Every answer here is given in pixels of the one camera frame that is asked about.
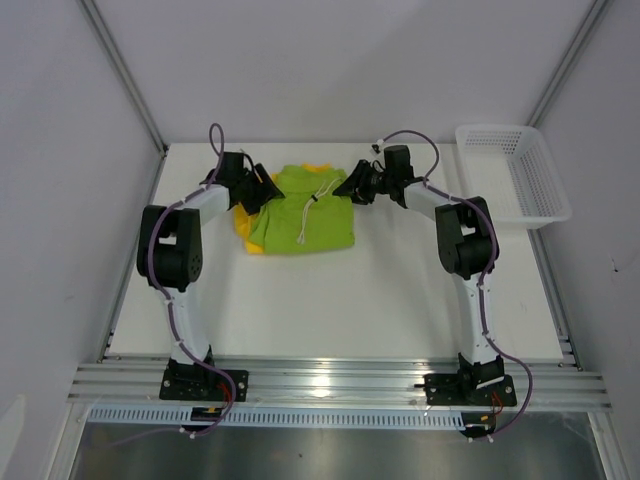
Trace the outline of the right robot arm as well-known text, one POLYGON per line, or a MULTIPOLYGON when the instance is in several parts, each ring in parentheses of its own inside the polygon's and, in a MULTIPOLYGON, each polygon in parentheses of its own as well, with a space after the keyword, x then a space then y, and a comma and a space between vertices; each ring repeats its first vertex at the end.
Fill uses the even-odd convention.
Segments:
POLYGON ((416 176, 406 145, 385 146, 380 141, 372 150, 384 161, 359 160, 333 194, 358 205, 386 195, 435 223, 438 257, 454 281, 462 321, 456 389, 464 401, 479 403, 505 379, 504 361, 491 344, 487 313, 488 279, 499 256, 488 205, 481 197, 455 196, 416 176))

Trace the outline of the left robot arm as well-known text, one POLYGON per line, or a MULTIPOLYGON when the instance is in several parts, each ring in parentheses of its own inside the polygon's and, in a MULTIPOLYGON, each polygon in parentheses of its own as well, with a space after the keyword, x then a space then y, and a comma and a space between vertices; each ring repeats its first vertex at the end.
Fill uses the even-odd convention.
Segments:
POLYGON ((202 227, 237 205, 254 215, 283 197, 262 164, 244 151, 225 151, 195 191, 143 210, 136 268, 162 298, 173 339, 170 366, 184 372, 182 388, 194 399, 209 398, 222 373, 213 363, 195 293, 204 265, 202 227))

